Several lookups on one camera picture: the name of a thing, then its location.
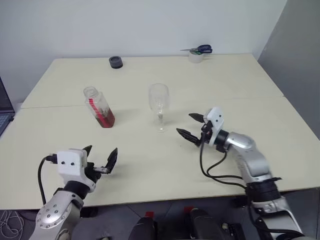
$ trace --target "black cable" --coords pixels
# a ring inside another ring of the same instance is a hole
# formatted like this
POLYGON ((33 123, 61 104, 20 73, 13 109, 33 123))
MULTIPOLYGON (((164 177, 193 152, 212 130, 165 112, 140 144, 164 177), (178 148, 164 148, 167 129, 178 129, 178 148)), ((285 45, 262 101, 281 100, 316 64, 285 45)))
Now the black cable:
POLYGON ((46 204, 46 196, 45 196, 45 192, 44 192, 44 188, 42 186, 42 182, 41 182, 41 170, 42 170, 42 166, 45 162, 47 157, 44 157, 41 162, 40 162, 40 165, 39 165, 39 168, 38 168, 38 183, 39 183, 39 188, 40 188, 40 193, 41 193, 41 198, 42 198, 42 203, 43 205, 46 204))
POLYGON ((31 221, 31 222, 35 222, 36 221, 36 217, 34 217, 34 219, 30 219, 26 216, 24 216, 20 211, 18 211, 18 214, 25 220, 31 221))
POLYGON ((228 152, 225 152, 223 158, 222 158, 220 161, 218 161, 217 163, 213 164, 212 166, 210 166, 210 167, 206 170, 206 174, 214 177, 215 179, 221 179, 221 178, 242 179, 241 176, 236 176, 236 175, 218 175, 218 176, 214 176, 214 175, 211 175, 211 174, 209 173, 209 171, 210 171, 211 169, 213 169, 214 167, 216 167, 216 166, 218 166, 219 164, 221 164, 221 163, 227 158, 227 156, 228 156, 228 152))
POLYGON ((246 187, 244 185, 240 184, 240 183, 221 181, 221 180, 217 179, 216 177, 205 173, 204 167, 202 165, 202 154, 203 154, 203 151, 204 151, 204 146, 205 146, 205 136, 204 136, 204 133, 202 133, 201 134, 201 145, 200 145, 200 168, 201 168, 201 172, 203 173, 203 175, 205 175, 207 178, 211 178, 211 179, 215 180, 218 183, 227 184, 227 185, 235 185, 235 186, 239 186, 239 187, 243 188, 244 190, 246 190, 246 187))
POLYGON ((290 235, 294 235, 294 237, 304 237, 305 235, 299 231, 295 231, 295 230, 289 230, 289 229, 271 229, 271 228, 267 228, 267 227, 263 227, 263 226, 259 226, 258 224, 256 224, 255 220, 254 220, 254 216, 252 215, 252 211, 251 211, 251 200, 248 197, 248 203, 247 203, 247 208, 248 208, 248 214, 249 214, 249 218, 251 223, 253 224, 253 226, 255 226, 255 228, 267 232, 267 233, 276 233, 276 234, 290 234, 290 235))

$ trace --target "scissors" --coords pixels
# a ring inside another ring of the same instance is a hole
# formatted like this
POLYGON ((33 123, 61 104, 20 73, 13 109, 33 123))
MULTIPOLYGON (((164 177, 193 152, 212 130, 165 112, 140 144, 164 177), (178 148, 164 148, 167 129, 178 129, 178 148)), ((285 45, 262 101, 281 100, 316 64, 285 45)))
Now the scissors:
POLYGON ((212 53, 212 47, 209 44, 200 45, 196 48, 189 48, 189 49, 182 49, 180 51, 197 51, 202 54, 211 54, 212 53))

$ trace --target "laptop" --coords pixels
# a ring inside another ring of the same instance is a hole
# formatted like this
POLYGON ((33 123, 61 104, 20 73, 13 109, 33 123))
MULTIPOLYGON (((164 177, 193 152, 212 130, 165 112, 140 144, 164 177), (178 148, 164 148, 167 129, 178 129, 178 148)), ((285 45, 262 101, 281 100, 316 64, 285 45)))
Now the laptop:
POLYGON ((14 120, 14 116, 14 107, 11 104, 4 83, 2 82, 0 77, 0 136, 9 125, 9 123, 14 120))

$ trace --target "table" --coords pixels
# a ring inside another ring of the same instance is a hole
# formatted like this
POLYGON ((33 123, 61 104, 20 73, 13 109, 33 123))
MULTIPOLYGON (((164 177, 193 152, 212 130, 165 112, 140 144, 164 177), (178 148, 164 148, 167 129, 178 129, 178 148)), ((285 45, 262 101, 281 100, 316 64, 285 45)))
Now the table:
MULTIPOLYGON (((85 206, 112 205, 243 194, 242 188, 219 184, 201 174, 199 149, 175 130, 183 128, 200 136, 201 123, 188 113, 204 113, 220 106, 224 130, 251 136, 267 158, 281 191, 319 187, 320 141, 285 97, 255 97, 172 102, 168 131, 152 125, 148 103, 112 104, 116 122, 101 128, 84 105, 21 109, 0 139, 0 209, 38 209, 42 206, 37 182, 41 159, 49 153, 93 145, 89 161, 105 165, 118 147, 112 174, 103 176, 85 206)), ((204 165, 222 154, 206 146, 204 165)), ((215 174, 239 174, 229 156, 215 174)), ((46 162, 42 169, 47 199, 63 186, 57 166, 46 162)))
POLYGON ((109 104, 140 105, 154 83, 168 85, 173 103, 283 96, 251 54, 211 55, 198 64, 184 56, 122 60, 123 67, 113 69, 108 58, 56 59, 21 107, 80 106, 88 86, 109 104))

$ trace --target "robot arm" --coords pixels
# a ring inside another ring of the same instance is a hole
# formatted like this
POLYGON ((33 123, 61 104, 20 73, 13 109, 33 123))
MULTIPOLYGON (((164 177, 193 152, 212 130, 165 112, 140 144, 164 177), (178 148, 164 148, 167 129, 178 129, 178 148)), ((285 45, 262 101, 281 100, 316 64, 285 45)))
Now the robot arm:
POLYGON ((250 217, 251 206, 259 218, 252 223, 257 228, 261 239, 276 239, 284 233, 289 238, 304 236, 286 199, 281 196, 275 181, 280 178, 273 177, 269 164, 264 155, 259 152, 255 141, 246 135, 222 130, 224 118, 219 107, 210 109, 205 115, 189 114, 198 122, 204 123, 201 128, 201 139, 191 135, 184 129, 178 129, 188 141, 200 146, 202 142, 216 147, 219 152, 229 152, 235 156, 242 179, 246 183, 245 193, 249 199, 248 208, 250 217))
POLYGON ((47 160, 58 164, 58 172, 65 183, 38 212, 35 229, 30 240, 70 240, 72 231, 80 219, 80 211, 88 193, 96 188, 101 174, 113 170, 118 156, 116 148, 105 167, 94 167, 87 162, 92 146, 84 149, 59 151, 47 160))

